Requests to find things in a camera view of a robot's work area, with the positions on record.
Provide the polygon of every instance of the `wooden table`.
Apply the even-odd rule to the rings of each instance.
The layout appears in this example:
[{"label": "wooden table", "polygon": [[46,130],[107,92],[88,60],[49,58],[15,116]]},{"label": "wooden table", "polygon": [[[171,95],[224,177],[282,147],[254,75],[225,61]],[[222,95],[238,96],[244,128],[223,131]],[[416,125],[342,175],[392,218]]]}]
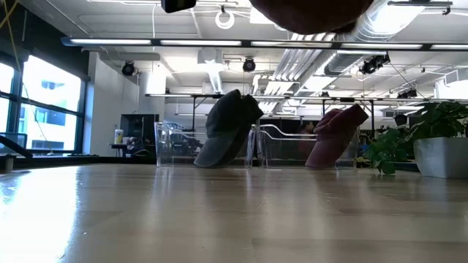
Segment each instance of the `wooden table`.
[{"label": "wooden table", "polygon": [[468,256],[468,182],[410,172],[90,165],[16,172],[0,196],[0,262]]}]

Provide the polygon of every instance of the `clear acrylic box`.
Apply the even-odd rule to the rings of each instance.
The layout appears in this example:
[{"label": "clear acrylic box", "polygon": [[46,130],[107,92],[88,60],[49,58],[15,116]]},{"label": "clear acrylic box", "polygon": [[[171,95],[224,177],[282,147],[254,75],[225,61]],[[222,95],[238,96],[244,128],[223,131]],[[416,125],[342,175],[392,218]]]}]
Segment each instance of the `clear acrylic box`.
[{"label": "clear acrylic box", "polygon": [[[359,131],[331,169],[356,168]],[[257,127],[257,154],[264,168],[302,168],[317,143],[315,134],[287,134],[278,127],[266,124]]]},{"label": "clear acrylic box", "polygon": [[[166,123],[155,123],[154,131],[158,167],[196,167],[194,161],[208,139],[205,132],[180,131],[168,126]],[[235,159],[224,167],[251,168],[254,158],[255,137],[256,129],[252,127],[241,151]]]}]

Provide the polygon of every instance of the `black speaker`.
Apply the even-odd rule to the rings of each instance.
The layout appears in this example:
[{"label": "black speaker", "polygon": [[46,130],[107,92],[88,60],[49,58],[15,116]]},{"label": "black speaker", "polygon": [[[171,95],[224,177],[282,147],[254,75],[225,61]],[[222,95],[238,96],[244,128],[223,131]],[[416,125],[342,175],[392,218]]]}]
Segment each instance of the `black speaker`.
[{"label": "black speaker", "polygon": [[135,66],[133,65],[133,61],[125,62],[125,66],[122,68],[122,74],[124,76],[133,76],[135,73]]},{"label": "black speaker", "polygon": [[161,6],[166,13],[193,8],[197,0],[162,0]]},{"label": "black speaker", "polygon": [[245,72],[253,72],[255,70],[255,62],[253,58],[246,58],[246,61],[244,62],[244,66],[242,69]]}]

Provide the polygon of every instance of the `window frame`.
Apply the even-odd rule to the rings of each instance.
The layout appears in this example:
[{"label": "window frame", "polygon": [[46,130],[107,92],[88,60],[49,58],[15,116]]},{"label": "window frame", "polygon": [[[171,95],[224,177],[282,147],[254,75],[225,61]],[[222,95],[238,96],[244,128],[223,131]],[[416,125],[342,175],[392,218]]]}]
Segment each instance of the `window frame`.
[{"label": "window frame", "polygon": [[[43,61],[49,64],[52,64],[51,62],[47,61],[44,58],[41,58],[41,57],[37,57],[37,58],[40,58]],[[4,54],[2,54],[2,56],[0,56],[0,63],[5,64],[7,66],[12,66],[11,59],[14,59],[14,58],[8,58]],[[20,61],[21,71],[24,70],[24,62],[26,61]],[[29,104],[32,106],[41,107],[46,110],[53,110],[58,113],[75,115],[77,117],[76,118],[76,133],[75,133],[75,149],[74,150],[53,150],[53,152],[54,153],[82,153],[83,152],[84,117],[85,117],[85,108],[86,108],[86,94],[87,94],[87,89],[88,89],[89,77],[86,79],[83,79],[80,76],[76,76],[76,77],[79,77],[81,80],[80,98],[78,102],[78,111],[73,111],[73,110],[68,110],[59,106],[38,102],[33,99],[23,98],[21,96],[22,91],[23,91],[23,76],[20,74],[16,66],[13,66],[13,69],[15,71],[14,71],[13,80],[12,80],[11,93],[5,93],[3,91],[0,92],[1,98],[5,98],[10,101],[10,108],[8,110],[8,116],[7,116],[6,132],[18,133],[22,104]],[[50,150],[35,150],[35,149],[28,149],[28,151],[31,153],[49,153],[50,152]]]}]

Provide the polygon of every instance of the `wall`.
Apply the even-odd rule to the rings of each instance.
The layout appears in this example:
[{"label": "wall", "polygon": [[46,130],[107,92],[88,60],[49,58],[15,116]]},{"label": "wall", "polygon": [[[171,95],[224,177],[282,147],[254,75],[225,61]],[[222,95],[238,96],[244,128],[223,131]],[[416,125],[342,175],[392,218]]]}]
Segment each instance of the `wall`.
[{"label": "wall", "polygon": [[88,94],[83,152],[114,156],[109,146],[120,128],[122,114],[159,114],[164,117],[164,99],[146,98],[140,87],[104,63],[95,52],[89,58]]}]

